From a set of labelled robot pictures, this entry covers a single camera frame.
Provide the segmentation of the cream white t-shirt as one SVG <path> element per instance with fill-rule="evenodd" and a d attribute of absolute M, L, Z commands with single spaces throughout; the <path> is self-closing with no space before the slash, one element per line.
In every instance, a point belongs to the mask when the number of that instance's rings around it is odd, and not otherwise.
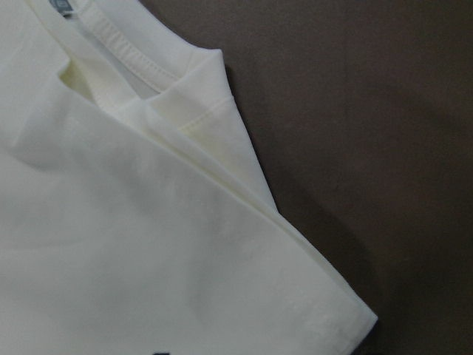
<path fill-rule="evenodd" d="M 3 354 L 350 354 L 376 320 L 277 211 L 220 50 L 1 3 Z"/>

